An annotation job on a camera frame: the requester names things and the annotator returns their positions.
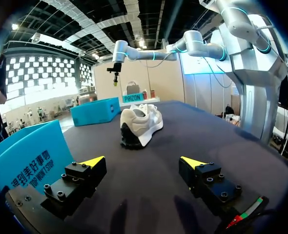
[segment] metal bolt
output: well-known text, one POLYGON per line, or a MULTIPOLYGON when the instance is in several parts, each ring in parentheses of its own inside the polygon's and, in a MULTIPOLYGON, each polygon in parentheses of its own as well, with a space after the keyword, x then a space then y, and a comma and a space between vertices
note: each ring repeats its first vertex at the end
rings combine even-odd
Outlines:
POLYGON ((213 178, 208 177, 208 178, 207 178, 207 183, 212 183, 212 182, 213 182, 213 178))
POLYGON ((49 184, 44 184, 43 187, 44 187, 44 190, 45 190, 47 193, 52 192, 52 188, 51 188, 51 186, 50 186, 49 184))
POLYGON ((236 193, 239 193, 239 192, 241 192, 242 191, 242 186, 240 186, 240 185, 235 185, 235 192, 236 193))
POLYGON ((31 196, 26 195, 26 196, 25 196, 25 201, 30 201, 30 200, 31 200, 31 196))
POLYGON ((20 206, 22 206, 22 202, 21 201, 17 201, 16 205, 20 207, 20 206))
POLYGON ((221 197, 223 200, 226 200, 227 197, 228 197, 227 192, 222 192, 222 193, 220 194, 220 197, 221 197))
POLYGON ((58 191, 57 197, 59 198, 59 200, 64 200, 66 198, 66 195, 63 191, 58 191))

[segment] cable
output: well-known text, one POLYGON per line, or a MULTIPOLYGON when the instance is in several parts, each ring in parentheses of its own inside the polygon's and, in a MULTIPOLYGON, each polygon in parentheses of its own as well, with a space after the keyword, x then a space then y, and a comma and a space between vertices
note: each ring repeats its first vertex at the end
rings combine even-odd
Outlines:
POLYGON ((211 65, 209 64, 209 62, 207 61, 207 59, 205 58, 205 57, 203 57, 204 58, 204 60, 206 61, 206 63, 209 65, 209 68, 211 69, 211 72, 213 73, 213 75, 214 75, 214 77, 216 78, 216 80, 218 81, 218 83, 219 83, 219 85, 221 86, 221 87, 223 87, 223 88, 228 88, 228 87, 230 87, 231 85, 232 85, 232 81, 231 81, 231 84, 230 85, 228 85, 228 86, 224 86, 224 85, 222 85, 221 83, 220 83, 220 81, 218 80, 218 78, 216 77, 216 75, 214 74, 214 72, 213 72, 213 70, 212 70, 212 68, 211 68, 211 65))
MULTIPOLYGON (((170 55, 172 55, 173 53, 169 53, 169 54, 167 54, 166 55, 166 57, 164 57, 164 59, 160 62, 160 63, 158 63, 157 65, 155 65, 155 66, 145 66, 144 64, 142 64, 142 62, 140 61, 140 60, 138 60, 139 62, 140 62, 140 64, 142 65, 142 66, 144 66, 144 67, 147 67, 147 68, 155 68, 155 67, 158 67, 160 64, 162 64, 170 55)), ((129 61, 136 61, 137 59, 134 59, 134 60, 132 60, 132 59, 129 59, 129 57, 128 57, 128 55, 126 56, 127 57, 127 59, 129 60, 129 61)))
POLYGON ((261 26, 257 28, 257 31, 262 30, 262 29, 269 29, 269 28, 275 28, 274 25, 266 25, 266 26, 261 26))
POLYGON ((287 66, 286 62, 282 59, 282 57, 273 49, 270 40, 264 38, 261 34, 259 34, 259 36, 261 36, 261 38, 263 38, 263 40, 265 40, 267 42, 267 44, 270 46, 271 50, 276 53, 276 55, 281 59, 281 61, 287 66))

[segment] white robotic arm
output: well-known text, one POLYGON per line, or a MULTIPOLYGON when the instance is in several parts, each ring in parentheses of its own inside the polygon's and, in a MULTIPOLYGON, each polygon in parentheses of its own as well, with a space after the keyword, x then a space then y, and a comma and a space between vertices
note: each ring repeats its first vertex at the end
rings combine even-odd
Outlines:
POLYGON ((176 61, 176 53, 187 52, 190 56, 210 57, 223 61, 226 59, 224 46, 214 43, 203 43, 203 37, 198 31, 186 31, 182 39, 175 44, 166 47, 166 53, 159 51, 138 51, 128 46, 124 40, 118 40, 113 53, 114 63, 123 63, 127 57, 129 60, 168 60, 176 61))

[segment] floor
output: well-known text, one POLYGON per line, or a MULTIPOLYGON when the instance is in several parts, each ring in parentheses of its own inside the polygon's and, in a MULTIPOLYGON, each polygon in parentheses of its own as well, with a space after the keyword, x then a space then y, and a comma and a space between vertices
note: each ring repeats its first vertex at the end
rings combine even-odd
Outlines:
POLYGON ((69 128, 74 126, 74 122, 72 120, 70 113, 66 113, 61 116, 58 116, 56 119, 60 121, 60 125, 61 125, 63 133, 66 132, 69 128))

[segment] teal box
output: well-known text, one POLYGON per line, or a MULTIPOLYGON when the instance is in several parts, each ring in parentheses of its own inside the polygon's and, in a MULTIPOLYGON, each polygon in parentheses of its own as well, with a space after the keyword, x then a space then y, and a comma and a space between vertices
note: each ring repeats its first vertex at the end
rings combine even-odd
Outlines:
POLYGON ((58 120, 23 128, 0 143, 0 191, 31 184, 44 194, 72 161, 58 120))
POLYGON ((75 126, 110 122, 120 113, 117 97, 93 101, 70 109, 75 126))

